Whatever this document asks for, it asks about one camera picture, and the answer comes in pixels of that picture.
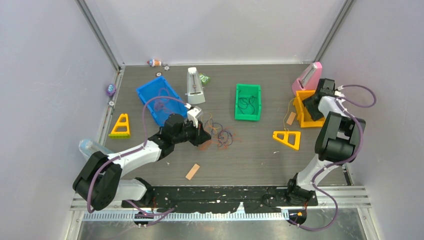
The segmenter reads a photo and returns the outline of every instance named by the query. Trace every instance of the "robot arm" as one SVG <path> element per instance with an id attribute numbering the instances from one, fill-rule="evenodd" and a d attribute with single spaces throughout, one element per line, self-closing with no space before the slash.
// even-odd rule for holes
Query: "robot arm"
<path id="1" fill-rule="evenodd" d="M 291 204 L 298 205 L 311 200 L 316 190 L 313 184 L 318 185 L 328 173 L 339 167 L 337 164 L 326 166 L 348 159 L 358 147 L 358 126 L 337 106 L 336 101 L 342 101 L 337 96 L 342 94 L 335 91 L 334 80 L 323 78 L 319 80 L 315 94 L 303 101 L 313 120 L 325 117 L 325 122 L 315 142 L 315 156 L 287 184 L 287 200 Z M 365 121 L 360 118 L 357 120 L 364 129 Z M 324 171 L 312 182 L 321 169 Z"/>
<path id="2" fill-rule="evenodd" d="M 150 196 L 145 197 L 150 186 L 146 181 L 141 178 L 132 180 L 121 180 L 121 178 L 136 168 L 168 156 L 174 151 L 175 144 L 190 142 L 198 146 L 211 139 L 211 135 L 204 130 L 202 122 L 198 119 L 202 110 L 188 103 L 185 106 L 188 108 L 188 120 L 184 122 L 183 116 L 179 114 L 169 115 L 164 126 L 147 139 L 144 147 L 142 143 L 109 155 L 100 151 L 93 153 L 73 183 L 73 189 L 87 200 L 95 172 L 108 160 L 117 157 L 117 160 L 103 170 L 103 175 L 97 177 L 92 190 L 91 206 L 99 211 L 113 201 L 150 201 Z"/>

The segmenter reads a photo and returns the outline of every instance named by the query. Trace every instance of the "yellow triangular frame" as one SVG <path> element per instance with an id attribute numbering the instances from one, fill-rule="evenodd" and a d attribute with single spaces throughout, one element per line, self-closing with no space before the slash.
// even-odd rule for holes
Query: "yellow triangular frame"
<path id="1" fill-rule="evenodd" d="M 117 131 L 119 127 L 126 127 L 126 131 Z M 131 137 L 130 134 L 130 119 L 128 118 L 127 113 L 122 113 L 118 117 L 118 121 L 116 121 L 115 126 L 109 134 L 109 138 L 111 139 L 129 139 Z"/>
<path id="2" fill-rule="evenodd" d="M 289 143 L 289 135 L 294 135 L 294 144 Z M 272 138 L 276 141 L 289 146 L 290 148 L 298 151 L 301 145 L 301 132 L 300 131 L 274 131 Z"/>

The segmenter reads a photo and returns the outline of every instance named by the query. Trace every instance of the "clear plastic bottle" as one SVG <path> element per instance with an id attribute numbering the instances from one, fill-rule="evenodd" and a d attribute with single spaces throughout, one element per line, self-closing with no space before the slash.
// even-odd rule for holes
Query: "clear plastic bottle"
<path id="1" fill-rule="evenodd" d="M 93 141 L 89 138 L 79 141 L 79 151 L 84 156 L 85 160 L 88 160 L 91 155 L 95 152 L 101 151 L 103 154 L 113 154 L 114 152 L 100 145 L 98 142 Z"/>

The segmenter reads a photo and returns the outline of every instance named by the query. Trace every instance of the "small toy figure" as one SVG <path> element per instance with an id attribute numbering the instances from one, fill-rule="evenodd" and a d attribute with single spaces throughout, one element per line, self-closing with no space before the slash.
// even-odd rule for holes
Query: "small toy figure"
<path id="1" fill-rule="evenodd" d="M 199 74 L 199 79 L 201 81 L 201 84 L 206 85 L 211 81 L 211 78 L 208 76 L 203 75 L 202 73 Z"/>
<path id="2" fill-rule="evenodd" d="M 111 97 L 115 94 L 116 91 L 117 91 L 117 87 L 115 86 L 115 84 L 111 83 L 111 84 L 109 84 L 109 86 L 107 86 L 106 94 L 109 97 Z"/>
<path id="3" fill-rule="evenodd" d="M 150 59 L 147 61 L 147 64 L 150 65 L 150 67 L 157 67 L 157 66 L 162 66 L 162 62 L 155 60 L 155 59 Z"/>

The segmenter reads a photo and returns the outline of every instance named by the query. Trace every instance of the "black wire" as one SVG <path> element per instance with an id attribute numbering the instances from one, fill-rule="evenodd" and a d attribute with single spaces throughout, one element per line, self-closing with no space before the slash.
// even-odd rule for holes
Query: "black wire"
<path id="1" fill-rule="evenodd" d="M 246 109 L 248 109 L 249 106 L 252 106 L 253 112 L 250 115 L 254 114 L 255 113 L 255 106 L 253 105 L 253 103 L 256 101 L 256 98 L 257 97 L 255 97 L 253 95 L 250 96 L 250 97 L 239 97 L 238 100 L 237 100 L 238 101 L 238 104 L 237 105 L 238 105 L 238 109 L 240 109 L 240 112 L 242 114 L 245 114 L 243 112 L 243 110 L 246 110 Z"/>
<path id="2" fill-rule="evenodd" d="M 216 135 L 216 139 L 218 140 L 218 148 L 222 147 L 222 146 L 230 146 L 231 144 L 233 144 L 233 134 L 228 130 L 228 129 L 224 129 L 223 125 L 218 123 L 218 122 L 214 122 L 214 120 L 211 118 L 209 119 L 209 121 L 212 121 L 212 129 L 210 130 L 210 134 L 212 136 Z M 216 133 L 214 133 L 214 129 L 215 129 L 215 125 L 219 125 L 219 127 L 221 128 L 221 131 L 217 132 L 215 130 Z"/>

